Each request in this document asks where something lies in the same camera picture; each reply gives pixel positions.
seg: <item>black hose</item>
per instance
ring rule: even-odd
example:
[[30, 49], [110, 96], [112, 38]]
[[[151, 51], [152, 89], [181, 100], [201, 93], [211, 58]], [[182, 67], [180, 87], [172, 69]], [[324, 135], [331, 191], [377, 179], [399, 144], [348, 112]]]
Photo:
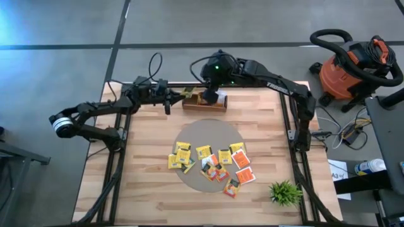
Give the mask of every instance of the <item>black hose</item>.
[[339, 29], [324, 29], [314, 32], [310, 36], [310, 41], [315, 45], [318, 45], [320, 47], [323, 47], [325, 49], [334, 52], [341, 61], [343, 67], [346, 70], [353, 73], [355, 76], [359, 77], [360, 79], [363, 79], [364, 81], [375, 84], [377, 86], [387, 86], [387, 87], [397, 86], [403, 82], [403, 73], [400, 67], [398, 66], [397, 62], [394, 62], [392, 67], [390, 68], [393, 79], [380, 78], [373, 74], [367, 73], [361, 70], [359, 67], [357, 67], [355, 63], [351, 60], [351, 58], [349, 58], [348, 53], [337, 44], [327, 42], [318, 38], [323, 35], [337, 35], [339, 37], [342, 37], [345, 42], [348, 42], [352, 41], [352, 37], [349, 35], [349, 33]]

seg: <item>gray floor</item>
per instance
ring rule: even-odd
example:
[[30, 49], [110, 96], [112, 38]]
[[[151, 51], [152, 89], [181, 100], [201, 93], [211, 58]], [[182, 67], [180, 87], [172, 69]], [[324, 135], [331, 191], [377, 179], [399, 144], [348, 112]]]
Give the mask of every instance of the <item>gray floor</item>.
[[[123, 5], [124, 0], [3, 0], [0, 45], [113, 44]], [[121, 43], [308, 42], [310, 34], [322, 28], [346, 29], [356, 40], [369, 40], [375, 34], [388, 41], [404, 40], [404, 17], [394, 1], [132, 0]], [[393, 49], [404, 66], [404, 47]], [[160, 51], [164, 63], [157, 77], [193, 81], [189, 63], [216, 50], [120, 50], [112, 77], [132, 81], [138, 75], [146, 76], [149, 58]], [[321, 89], [307, 69], [313, 62], [331, 56], [330, 51], [319, 47], [225, 51], [256, 59], [288, 79], [308, 80], [316, 97]], [[109, 49], [0, 50], [0, 125], [7, 129], [6, 140], [52, 157], [49, 166], [32, 164], [14, 226], [70, 222], [88, 143], [79, 137], [59, 139], [48, 117], [80, 102], [98, 101], [110, 55]], [[381, 88], [377, 93], [397, 89]], [[336, 103], [328, 110], [342, 124], [354, 118], [359, 109], [343, 115], [338, 111], [340, 105]], [[322, 111], [318, 115], [326, 116]], [[327, 122], [320, 125], [336, 130]], [[360, 151], [345, 146], [333, 150], [332, 139], [327, 141], [329, 158], [362, 161], [380, 157], [372, 128], [367, 132], [369, 142]], [[365, 224], [376, 208], [371, 196], [363, 193], [340, 204], [344, 219], [356, 224]]]

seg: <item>small plant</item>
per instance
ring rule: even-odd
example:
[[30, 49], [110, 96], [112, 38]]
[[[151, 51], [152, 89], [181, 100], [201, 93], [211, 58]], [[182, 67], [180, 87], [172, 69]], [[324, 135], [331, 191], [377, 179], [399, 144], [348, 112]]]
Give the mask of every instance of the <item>small plant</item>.
[[303, 192], [292, 185], [288, 180], [282, 183], [273, 183], [270, 186], [270, 197], [272, 202], [277, 202], [281, 206], [298, 205]]

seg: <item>circular mat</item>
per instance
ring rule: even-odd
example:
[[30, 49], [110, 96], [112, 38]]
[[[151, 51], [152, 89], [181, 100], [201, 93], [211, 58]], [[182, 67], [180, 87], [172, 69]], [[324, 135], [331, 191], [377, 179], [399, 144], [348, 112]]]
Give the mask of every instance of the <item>circular mat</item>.
[[237, 132], [237, 129], [227, 122], [215, 119], [203, 119], [193, 122], [186, 126], [175, 139], [172, 147], [173, 153], [176, 148], [176, 142], [190, 143], [191, 158], [195, 161], [195, 165], [186, 174], [180, 169], [175, 170], [178, 177], [186, 185], [201, 192], [221, 192], [229, 180], [229, 177], [237, 179], [235, 172], [239, 171], [239, 168], [233, 161], [231, 165], [223, 165], [230, 173], [228, 178], [220, 183], [216, 179], [212, 182], [209, 181], [201, 174], [202, 164], [195, 150], [197, 147], [210, 145], [213, 154], [215, 154], [217, 160], [219, 160], [219, 149], [228, 149], [230, 144], [244, 142], [239, 132]]

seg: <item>shop vacuum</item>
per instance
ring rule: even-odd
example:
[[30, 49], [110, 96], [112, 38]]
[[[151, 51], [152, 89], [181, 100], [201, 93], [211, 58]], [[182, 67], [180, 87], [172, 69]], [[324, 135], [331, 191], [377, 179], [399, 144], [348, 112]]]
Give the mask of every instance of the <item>shop vacuum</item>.
[[[344, 44], [339, 46], [318, 38], [323, 35], [339, 36]], [[325, 29], [314, 32], [310, 41], [335, 53], [323, 64], [316, 62], [309, 68], [311, 73], [319, 75], [324, 91], [319, 103], [324, 107], [333, 100], [350, 100], [342, 106], [341, 111], [345, 113], [363, 104], [378, 87], [393, 87], [403, 82], [393, 49], [378, 35], [360, 43], [353, 41], [346, 31]], [[389, 72], [393, 79], [386, 78]]]

